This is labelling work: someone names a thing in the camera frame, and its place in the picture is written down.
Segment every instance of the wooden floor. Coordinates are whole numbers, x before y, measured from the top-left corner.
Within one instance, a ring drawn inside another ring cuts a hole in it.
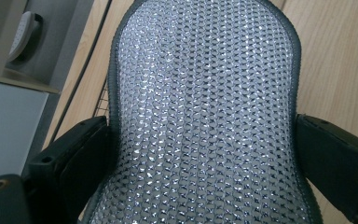
[[[62,92],[45,146],[53,131],[66,132],[77,122],[106,113],[103,93],[110,43],[117,25],[132,1],[113,0],[102,33],[92,53],[72,103],[64,108],[75,88],[90,41],[96,34],[107,0],[95,1],[87,28]],[[298,93],[298,113],[329,120],[358,136],[358,1],[351,0],[275,0],[290,19],[302,42],[302,68]],[[343,224],[348,220],[314,189],[324,223]]]

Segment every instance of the mesh seat cushion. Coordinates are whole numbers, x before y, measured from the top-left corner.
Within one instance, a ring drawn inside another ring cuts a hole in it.
[[[300,46],[258,0],[139,0],[109,68],[116,170],[91,223],[318,223],[295,158]]]

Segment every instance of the mesh seat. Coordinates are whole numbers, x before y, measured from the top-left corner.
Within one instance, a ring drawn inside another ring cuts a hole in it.
[[[320,223],[296,165],[300,45],[262,0],[139,0],[112,47],[117,168],[90,223]]]

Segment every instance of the floor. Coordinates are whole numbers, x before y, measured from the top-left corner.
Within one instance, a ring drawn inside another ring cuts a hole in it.
[[[77,122],[106,115],[107,94],[103,90],[109,55],[106,46],[110,46],[117,24],[131,2],[114,0],[110,7],[107,0],[94,4],[86,25],[88,29],[82,37],[84,41],[78,47],[78,57],[71,68],[73,73],[70,72],[65,84],[45,146]],[[297,112],[329,120],[358,136],[358,1],[273,2],[292,21],[302,42]],[[85,62],[84,55],[91,50],[87,40],[95,36],[96,24],[106,8],[109,25],[103,25],[86,72],[76,88],[74,83],[79,78],[79,67]],[[350,223],[317,189],[314,192],[324,223]]]

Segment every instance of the gray mesh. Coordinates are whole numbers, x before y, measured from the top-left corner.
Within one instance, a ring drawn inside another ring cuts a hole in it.
[[[92,223],[310,222],[292,60],[257,1],[143,3],[119,42],[120,156]]]

